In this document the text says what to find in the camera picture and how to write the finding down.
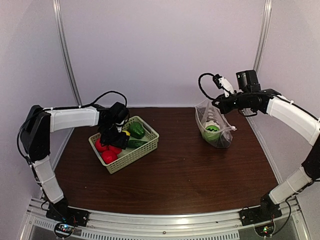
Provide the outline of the clear zip top bag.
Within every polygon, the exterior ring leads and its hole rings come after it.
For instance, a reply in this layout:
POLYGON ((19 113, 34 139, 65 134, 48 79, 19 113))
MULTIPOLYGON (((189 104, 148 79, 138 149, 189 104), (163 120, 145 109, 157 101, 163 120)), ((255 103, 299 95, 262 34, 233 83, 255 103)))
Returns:
POLYGON ((232 132, 237 128, 228 123, 218 108, 206 99, 195 106, 195 121, 202 138, 217 149, 230 147, 232 132))

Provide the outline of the white toy cauliflower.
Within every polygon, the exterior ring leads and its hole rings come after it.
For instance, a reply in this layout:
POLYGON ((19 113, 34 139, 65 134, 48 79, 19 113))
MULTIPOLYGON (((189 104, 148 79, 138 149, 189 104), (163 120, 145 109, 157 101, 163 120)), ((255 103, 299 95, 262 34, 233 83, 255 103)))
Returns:
POLYGON ((206 128, 208 126, 216 126, 216 127, 220 128, 220 125, 216 121, 214 121, 214 119, 207 119, 204 126, 206 128))

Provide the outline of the green toy cabbage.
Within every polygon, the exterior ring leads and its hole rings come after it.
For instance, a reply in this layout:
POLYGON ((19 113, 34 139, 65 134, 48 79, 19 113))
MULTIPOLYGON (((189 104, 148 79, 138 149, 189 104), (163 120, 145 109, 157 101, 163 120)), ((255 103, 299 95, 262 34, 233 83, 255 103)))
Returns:
POLYGON ((211 125, 205 128, 205 131, 203 132, 203 139, 207 142, 215 142, 218 140, 220 136, 220 128, 211 125))

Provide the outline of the purple toy eggplant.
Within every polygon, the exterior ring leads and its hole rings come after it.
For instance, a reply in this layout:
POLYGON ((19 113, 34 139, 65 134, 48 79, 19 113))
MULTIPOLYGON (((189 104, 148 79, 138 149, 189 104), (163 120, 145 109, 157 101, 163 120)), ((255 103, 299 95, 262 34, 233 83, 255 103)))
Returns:
POLYGON ((216 147, 218 149, 227 149, 230 147, 232 142, 232 139, 230 138, 229 135, 225 137, 223 134, 221 134, 216 142, 216 147))

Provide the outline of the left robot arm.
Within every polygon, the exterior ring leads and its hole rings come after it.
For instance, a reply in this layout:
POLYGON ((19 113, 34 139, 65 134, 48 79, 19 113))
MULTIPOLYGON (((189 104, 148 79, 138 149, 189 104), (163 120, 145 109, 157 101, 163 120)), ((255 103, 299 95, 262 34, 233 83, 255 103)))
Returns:
POLYGON ((126 105, 116 102, 106 108, 98 104, 73 107, 31 107, 18 134, 18 145, 23 146, 26 160, 35 174, 52 213, 61 222, 72 218, 72 211, 63 204, 65 195, 60 188, 50 162, 51 133, 79 127, 98 127, 100 144, 125 149, 129 136, 122 127, 129 119, 126 105))

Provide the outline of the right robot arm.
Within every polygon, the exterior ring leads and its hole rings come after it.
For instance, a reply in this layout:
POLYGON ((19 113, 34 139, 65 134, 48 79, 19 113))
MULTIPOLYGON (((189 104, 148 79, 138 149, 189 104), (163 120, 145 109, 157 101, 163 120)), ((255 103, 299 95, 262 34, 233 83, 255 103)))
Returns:
POLYGON ((223 94, 212 100, 222 114, 232 110, 250 109, 253 114, 262 113, 282 123, 310 146, 309 153, 297 170, 291 173, 268 194, 262 206, 256 210, 259 220, 268 220, 275 212, 275 205, 320 179, 320 120, 308 113, 280 92, 262 89, 255 70, 236 73, 239 90, 223 76, 215 74, 212 81, 223 94))

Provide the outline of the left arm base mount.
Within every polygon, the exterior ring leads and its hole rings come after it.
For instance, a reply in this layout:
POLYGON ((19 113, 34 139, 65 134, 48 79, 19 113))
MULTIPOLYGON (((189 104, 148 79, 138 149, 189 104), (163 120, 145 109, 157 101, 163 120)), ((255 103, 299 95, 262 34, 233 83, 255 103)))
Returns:
POLYGON ((50 205, 45 215, 47 218, 66 223, 75 227, 86 227, 89 212, 66 205, 50 205))

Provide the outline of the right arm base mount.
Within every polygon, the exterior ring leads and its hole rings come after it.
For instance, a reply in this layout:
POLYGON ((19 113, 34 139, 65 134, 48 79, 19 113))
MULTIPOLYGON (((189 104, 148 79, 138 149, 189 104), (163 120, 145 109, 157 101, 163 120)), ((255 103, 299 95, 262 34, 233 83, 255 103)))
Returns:
POLYGON ((271 221, 283 215, 279 205, 268 207, 264 203, 256 207, 244 207, 238 213, 243 226, 271 221))

